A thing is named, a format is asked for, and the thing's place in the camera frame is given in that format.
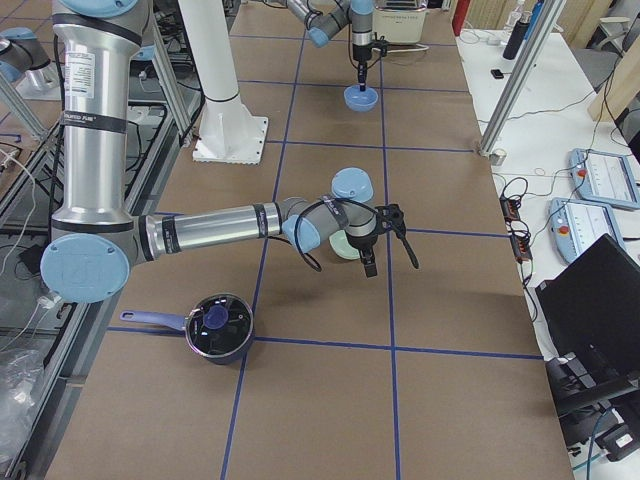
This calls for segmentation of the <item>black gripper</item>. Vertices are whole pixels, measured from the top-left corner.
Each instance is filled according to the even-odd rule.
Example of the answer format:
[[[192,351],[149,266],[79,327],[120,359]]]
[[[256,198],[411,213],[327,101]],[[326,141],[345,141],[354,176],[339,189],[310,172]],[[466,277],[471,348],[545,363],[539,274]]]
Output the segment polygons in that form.
[[[359,252],[365,276],[372,278],[377,275],[374,245],[377,242],[377,221],[369,219],[360,225],[350,225],[346,228],[347,241]]]
[[[353,59],[357,64],[357,79],[359,90],[364,92],[367,89],[367,62],[372,58],[373,32],[354,31],[351,33],[351,45]]]

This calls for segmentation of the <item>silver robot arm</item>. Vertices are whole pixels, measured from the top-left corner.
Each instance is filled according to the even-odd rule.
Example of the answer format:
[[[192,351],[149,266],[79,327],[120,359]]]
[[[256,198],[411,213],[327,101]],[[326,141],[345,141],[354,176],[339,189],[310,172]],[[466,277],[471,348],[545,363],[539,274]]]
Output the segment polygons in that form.
[[[329,13],[312,7],[309,1],[278,1],[303,22],[316,47],[325,46],[345,27],[351,28],[352,58],[356,62],[358,90],[367,87],[368,62],[374,47],[374,2],[369,0],[336,1]]]
[[[337,26],[311,20],[309,38],[326,44],[353,25],[353,48],[371,51],[371,1],[339,2]],[[222,1],[179,1],[203,89],[195,159],[259,163],[268,119],[253,116],[238,88]],[[152,1],[52,1],[54,32],[65,44],[64,201],[51,219],[41,259],[46,285],[64,300],[103,301],[127,282],[133,266],[164,254],[266,238],[284,232],[300,253],[343,230],[375,276],[373,245],[382,220],[369,207],[370,178],[347,168],[317,203],[292,198],[186,216],[133,217],[124,206],[130,62],[154,24]]]

